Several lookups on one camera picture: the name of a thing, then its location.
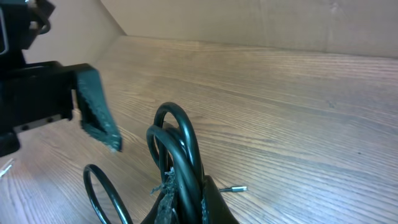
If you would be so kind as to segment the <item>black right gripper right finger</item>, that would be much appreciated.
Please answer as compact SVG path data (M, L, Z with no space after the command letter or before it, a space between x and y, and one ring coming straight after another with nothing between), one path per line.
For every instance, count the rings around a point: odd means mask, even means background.
M202 224L239 224L209 175L203 178Z

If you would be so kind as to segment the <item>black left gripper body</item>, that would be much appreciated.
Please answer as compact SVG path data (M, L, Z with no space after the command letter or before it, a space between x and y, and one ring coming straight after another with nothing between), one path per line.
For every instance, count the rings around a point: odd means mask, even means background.
M72 90L87 63L34 63L1 72L1 155L18 151L18 134L54 121L73 119Z

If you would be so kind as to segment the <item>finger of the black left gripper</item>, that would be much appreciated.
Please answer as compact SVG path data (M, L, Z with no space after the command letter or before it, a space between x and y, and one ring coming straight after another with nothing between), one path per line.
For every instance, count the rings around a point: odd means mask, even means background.
M76 100L82 129L112 151L121 151L122 136L107 106L100 73L95 68L77 70Z

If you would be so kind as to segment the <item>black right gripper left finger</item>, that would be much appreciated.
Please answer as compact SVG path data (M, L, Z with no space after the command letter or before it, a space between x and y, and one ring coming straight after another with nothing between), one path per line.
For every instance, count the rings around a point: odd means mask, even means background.
M152 194L159 191L159 195L150 212L141 222L142 224L177 223L177 184L173 167L165 172L165 177L166 180L151 191Z

